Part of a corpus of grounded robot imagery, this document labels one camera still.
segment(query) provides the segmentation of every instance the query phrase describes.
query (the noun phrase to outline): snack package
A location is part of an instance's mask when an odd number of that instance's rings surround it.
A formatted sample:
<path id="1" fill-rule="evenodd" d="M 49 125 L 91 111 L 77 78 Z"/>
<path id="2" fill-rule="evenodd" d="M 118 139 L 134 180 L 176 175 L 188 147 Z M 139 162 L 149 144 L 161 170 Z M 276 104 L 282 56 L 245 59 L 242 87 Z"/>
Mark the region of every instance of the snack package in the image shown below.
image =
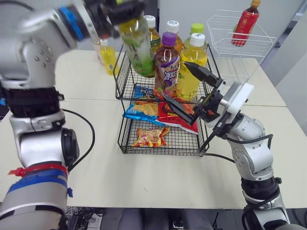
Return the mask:
<path id="1" fill-rule="evenodd" d="M 141 86 L 135 87 L 134 98 L 153 98 L 153 90 Z M 159 126 L 165 126 L 157 121 L 158 118 L 158 103 L 133 101 L 129 108 L 124 113 L 124 117 L 142 121 L 148 121 Z"/>
<path id="2" fill-rule="evenodd" d="M 194 114 L 193 104 L 181 104 L 184 106 L 185 111 L 188 114 Z M 167 103 L 160 102 L 158 108 L 158 121 L 173 127 L 179 127 L 189 133 L 198 134 L 197 123 L 194 122 L 193 125 L 189 125 L 185 120 L 175 114 Z"/>
<path id="3" fill-rule="evenodd" d="M 137 130 L 138 139 L 132 145 L 133 147 L 159 147 L 167 145 L 164 140 L 164 136 L 168 134 L 170 128 L 161 128 L 161 129 L 143 129 L 139 128 Z"/>

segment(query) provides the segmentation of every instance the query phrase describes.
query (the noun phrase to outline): gray wall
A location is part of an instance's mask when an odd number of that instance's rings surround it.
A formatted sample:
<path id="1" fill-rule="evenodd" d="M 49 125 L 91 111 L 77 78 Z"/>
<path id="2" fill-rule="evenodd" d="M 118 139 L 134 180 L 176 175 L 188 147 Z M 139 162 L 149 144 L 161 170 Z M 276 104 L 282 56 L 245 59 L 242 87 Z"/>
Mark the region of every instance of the gray wall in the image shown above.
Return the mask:
<path id="1" fill-rule="evenodd" d="M 304 0 L 263 0 L 259 7 L 259 25 L 268 35 L 279 37 L 290 23 Z M 216 10 L 243 11 L 251 0 L 160 0 L 160 32 L 165 32 L 166 22 L 176 20 L 180 23 L 179 35 L 189 36 L 192 23 L 203 23 L 216 15 Z"/>
<path id="2" fill-rule="evenodd" d="M 307 135 L 307 12 L 264 71 Z"/>

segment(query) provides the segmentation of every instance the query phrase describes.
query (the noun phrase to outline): red zip tie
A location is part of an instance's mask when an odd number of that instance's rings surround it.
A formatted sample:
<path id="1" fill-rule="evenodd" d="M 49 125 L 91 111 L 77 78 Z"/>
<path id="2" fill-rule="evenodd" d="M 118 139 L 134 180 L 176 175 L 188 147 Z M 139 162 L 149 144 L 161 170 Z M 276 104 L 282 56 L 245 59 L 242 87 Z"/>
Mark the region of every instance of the red zip tie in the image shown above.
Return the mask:
<path id="1" fill-rule="evenodd" d="M 15 170 L 11 170 L 9 172 L 9 175 L 15 175 L 15 176 L 21 176 L 24 177 L 27 173 L 37 171 L 37 170 L 42 170 L 42 169 L 60 169 L 63 172 L 66 173 L 66 176 L 68 176 L 68 172 L 66 167 L 60 165 L 60 164 L 39 164 L 35 166 L 31 166 L 29 168 L 17 168 Z"/>

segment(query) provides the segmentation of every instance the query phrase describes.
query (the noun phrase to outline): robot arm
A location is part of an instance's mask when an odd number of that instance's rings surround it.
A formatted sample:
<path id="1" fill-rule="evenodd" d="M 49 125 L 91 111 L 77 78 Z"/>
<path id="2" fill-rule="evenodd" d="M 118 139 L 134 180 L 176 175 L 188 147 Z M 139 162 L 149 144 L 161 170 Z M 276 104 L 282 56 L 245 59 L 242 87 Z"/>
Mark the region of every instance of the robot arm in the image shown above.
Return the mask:
<path id="1" fill-rule="evenodd" d="M 234 82 L 225 96 L 222 96 L 220 91 L 225 82 L 221 78 L 197 64 L 185 62 L 185 65 L 196 78 L 212 86 L 213 91 L 206 98 L 200 98 L 193 108 L 193 115 L 186 114 L 178 102 L 165 94 L 164 98 L 173 111 L 188 123 L 192 124 L 200 117 L 208 127 L 213 128 L 212 134 L 200 149 L 200 155 L 205 155 L 202 150 L 206 150 L 214 136 L 229 142 L 247 202 L 242 215 L 244 228 L 247 229 L 247 223 L 250 230 L 304 229 L 290 225 L 283 205 L 279 189 L 281 179 L 274 177 L 272 169 L 272 135 L 265 136 L 265 129 L 260 121 L 240 112 L 253 86 Z"/>
<path id="2" fill-rule="evenodd" d="M 0 229 L 65 229 L 68 171 L 79 157 L 76 134 L 63 128 L 64 112 L 56 91 L 55 63 L 78 41 L 117 37 L 113 25 L 135 18 L 142 2 L 85 5 L 35 11 L 24 16 L 15 34 L 0 38 L 0 81 L 12 112 L 18 157 L 24 169 L 1 206 Z"/>

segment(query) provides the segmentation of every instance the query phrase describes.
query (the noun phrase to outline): white bottle cap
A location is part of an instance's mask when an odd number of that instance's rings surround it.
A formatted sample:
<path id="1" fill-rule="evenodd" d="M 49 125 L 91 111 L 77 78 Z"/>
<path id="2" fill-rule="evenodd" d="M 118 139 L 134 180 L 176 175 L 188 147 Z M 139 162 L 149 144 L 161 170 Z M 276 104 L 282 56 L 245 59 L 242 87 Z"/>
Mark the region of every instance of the white bottle cap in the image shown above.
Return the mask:
<path id="1" fill-rule="evenodd" d="M 206 36 L 200 33 L 193 33 L 190 38 L 190 45 L 200 47 L 205 44 Z"/>
<path id="2" fill-rule="evenodd" d="M 179 22 L 173 20 L 168 21 L 166 31 L 177 34 L 179 32 Z"/>
<path id="3" fill-rule="evenodd" d="M 149 28 L 155 28 L 155 17 L 153 17 L 151 15 L 145 15 L 144 17 L 146 18 L 148 27 Z"/>
<path id="4" fill-rule="evenodd" d="M 107 46 L 108 45 L 107 39 L 100 39 L 100 44 L 102 46 Z"/>

